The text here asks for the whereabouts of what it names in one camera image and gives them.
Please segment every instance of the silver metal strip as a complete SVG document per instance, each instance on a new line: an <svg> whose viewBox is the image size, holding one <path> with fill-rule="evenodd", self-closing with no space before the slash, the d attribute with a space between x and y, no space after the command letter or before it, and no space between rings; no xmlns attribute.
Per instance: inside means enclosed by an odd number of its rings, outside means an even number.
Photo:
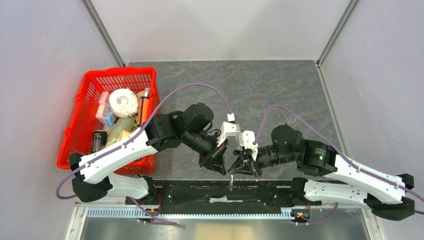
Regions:
<svg viewBox="0 0 424 240"><path fill-rule="evenodd" d="M66 231L65 240L80 240L83 233L84 223L87 218L88 207L73 208L72 217Z"/></svg>
<svg viewBox="0 0 424 240"><path fill-rule="evenodd" d="M316 61L318 63L319 67L321 67L321 65L326 60L327 55L329 54L330 50L333 48L333 45L336 42L337 38L339 38L340 33L342 32L343 28L345 27L346 22L348 21L349 17L351 16L352 12L354 11L358 2L359 2L359 0L350 0L349 4L347 5L346 9L344 10L343 14L341 15L340 20L338 21L337 25L335 26L335 29L330 36L330 39L328 40L327 44L325 45L324 50L322 50L321 55L319 56L318 60Z"/></svg>
<svg viewBox="0 0 424 240"><path fill-rule="evenodd" d="M325 99L327 100L328 108L330 110L330 115L332 118L332 121L334 123L335 132L338 137L338 141L340 143L341 150L343 153L349 155L349 150L345 144L343 131L340 125L339 117L337 116L336 109L333 105L333 101L331 99L329 90L327 88L326 80L323 75L322 67L319 66L318 62L315 62L316 69L318 70L319 79L321 80L322 89L324 90Z"/></svg>
<svg viewBox="0 0 424 240"><path fill-rule="evenodd" d="M280 219L292 220L291 208L281 208L281 213L262 214L159 214L160 219L219 219L219 220L249 220L249 219ZM87 212L89 218L143 218L150 219L138 207L89 207Z"/></svg>
<svg viewBox="0 0 424 240"><path fill-rule="evenodd" d="M362 209L363 218L365 219L366 229L368 230L371 240L384 240L384 235L377 223L376 216L369 209Z"/></svg>
<svg viewBox="0 0 424 240"><path fill-rule="evenodd" d="M106 30L105 25L103 24L102 20L100 19L99 14L96 11L96 8L94 7L91 0L81 0L82 4L84 5L85 9L87 9L88 14L90 15L95 27L97 28L98 32L100 33L101 37L103 38L104 42L107 45L107 48L109 49L110 53L112 54L113 58L116 61L116 64L121 67L125 67L125 63L121 58L121 55L119 54L117 48L114 45L114 42L111 39L111 36L109 35L108 31Z"/></svg>

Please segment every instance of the cable connector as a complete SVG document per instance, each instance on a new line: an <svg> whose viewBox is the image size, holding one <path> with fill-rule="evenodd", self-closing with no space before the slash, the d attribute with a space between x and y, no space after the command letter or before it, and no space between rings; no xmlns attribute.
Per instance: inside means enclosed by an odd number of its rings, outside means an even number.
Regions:
<svg viewBox="0 0 424 240"><path fill-rule="evenodd" d="M228 119L228 122L230 122L230 123L236 121L236 118L234 117L234 113L227 114L226 117Z"/></svg>

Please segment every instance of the marble-patterned surface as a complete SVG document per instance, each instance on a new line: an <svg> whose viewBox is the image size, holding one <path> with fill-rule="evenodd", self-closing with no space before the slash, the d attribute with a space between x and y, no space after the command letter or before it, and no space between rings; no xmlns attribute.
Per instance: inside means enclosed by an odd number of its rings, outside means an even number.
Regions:
<svg viewBox="0 0 424 240"><path fill-rule="evenodd" d="M177 87L189 83L207 83L217 87L228 98L241 130L257 133L265 111L274 103L286 105L314 128L336 144L339 143L330 110L312 60L261 60L261 61L178 61L132 62L130 66L153 66L157 71L157 88L161 99ZM184 111L196 103L208 105L215 114L214 128L227 118L227 109L213 90L195 86L171 97L162 113ZM281 109L268 117L259 146L271 144L271 131L278 125L288 124L300 130L306 139L319 140L306 126ZM235 146L230 142L230 150ZM235 161L232 150L225 154L227 167ZM291 180L305 176L296 170L294 162L264 168L262 179ZM181 144L157 154L155 179L228 179L217 172L199 167L199 155ZM235 175L236 179L253 179L253 176Z"/></svg>

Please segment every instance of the white paper roll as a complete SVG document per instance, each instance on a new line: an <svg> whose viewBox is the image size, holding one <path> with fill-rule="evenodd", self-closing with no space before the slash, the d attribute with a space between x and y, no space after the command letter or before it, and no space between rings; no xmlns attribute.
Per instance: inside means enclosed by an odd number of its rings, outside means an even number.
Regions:
<svg viewBox="0 0 424 240"><path fill-rule="evenodd" d="M113 91L109 96L109 104L115 115L120 118L136 114L139 107L136 94L126 88Z"/></svg>

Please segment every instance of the white wall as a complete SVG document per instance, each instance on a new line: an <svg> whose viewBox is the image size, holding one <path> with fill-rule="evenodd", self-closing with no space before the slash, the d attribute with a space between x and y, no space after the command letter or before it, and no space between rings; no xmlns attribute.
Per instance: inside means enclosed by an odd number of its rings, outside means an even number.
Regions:
<svg viewBox="0 0 424 240"><path fill-rule="evenodd" d="M0 239L63 239L63 130L83 74L116 64L79 0L2 1L0 30Z"/></svg>
<svg viewBox="0 0 424 240"><path fill-rule="evenodd" d="M92 0L124 62L312 60L349 0Z"/></svg>
<svg viewBox="0 0 424 240"><path fill-rule="evenodd" d="M390 174L413 175L422 195L423 12L422 0L360 1L323 65L351 157ZM415 206L424 211L417 199ZM422 239L424 216L382 225L386 239Z"/></svg>

